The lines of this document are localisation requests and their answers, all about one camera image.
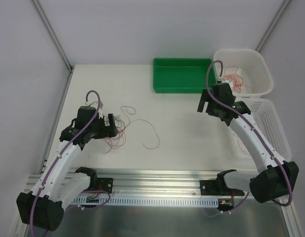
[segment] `gray floor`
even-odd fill
[[[231,215],[207,217],[216,209],[191,207],[104,206],[72,208],[48,237],[288,237],[281,208],[247,202]],[[38,237],[43,230],[36,229]]]

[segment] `white wall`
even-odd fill
[[[294,204],[305,231],[305,0],[294,0],[262,51],[275,81],[271,99],[300,173]]]
[[[0,1],[0,237],[40,165],[67,75],[31,2]]]
[[[254,49],[283,0],[40,0],[72,64]]]

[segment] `perforated metal strip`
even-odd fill
[[[72,205],[98,205],[107,200],[105,197],[97,197],[98,203],[87,202],[87,196],[80,195],[71,203]],[[205,197],[122,197],[115,196],[106,205],[115,206],[190,206],[190,207],[218,207],[217,198]]]

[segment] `white container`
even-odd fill
[[[236,72],[243,78],[240,89],[234,88],[237,97],[261,97],[273,90],[274,82],[262,55],[251,49],[220,49],[215,52],[214,60],[223,62],[223,73]],[[215,63],[217,75],[220,75],[220,64]]]
[[[274,104],[270,100],[261,98],[237,98],[236,100],[242,100],[246,103],[251,110],[257,126],[269,143],[286,161],[290,161],[292,159],[291,149]],[[234,155],[241,160],[252,160],[245,145],[231,128],[229,128],[229,135]]]

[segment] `green plastic tray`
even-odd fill
[[[157,93],[202,93],[209,58],[155,58],[153,88]],[[216,83],[211,70],[209,85]]]

